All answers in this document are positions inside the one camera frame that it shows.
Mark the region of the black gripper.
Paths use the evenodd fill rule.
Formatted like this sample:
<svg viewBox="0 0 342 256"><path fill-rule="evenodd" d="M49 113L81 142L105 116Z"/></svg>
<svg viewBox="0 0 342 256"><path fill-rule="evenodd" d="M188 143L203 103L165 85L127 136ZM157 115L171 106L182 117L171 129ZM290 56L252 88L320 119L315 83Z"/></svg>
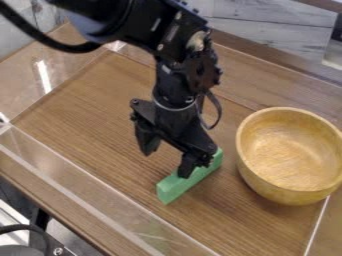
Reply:
<svg viewBox="0 0 342 256"><path fill-rule="evenodd" d="M164 141L182 153L178 176L188 179L198 167L207 167L218 146L200 124L196 107L170 111L153 101L133 98L131 120L141 153L149 156Z"/></svg>

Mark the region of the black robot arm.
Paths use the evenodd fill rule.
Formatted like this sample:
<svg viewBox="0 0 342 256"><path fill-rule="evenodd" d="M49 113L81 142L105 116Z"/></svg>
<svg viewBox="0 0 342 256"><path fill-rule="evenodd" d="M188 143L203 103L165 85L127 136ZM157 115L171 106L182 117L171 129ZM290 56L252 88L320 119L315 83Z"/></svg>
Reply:
<svg viewBox="0 0 342 256"><path fill-rule="evenodd" d="M218 150L200 118L203 99L222 76L207 20L182 0L45 1L65 11L88 41L119 40L152 55L152 99L131 101L135 136L145 155L161 142L171 144L183 153L178 176L190 177Z"/></svg>

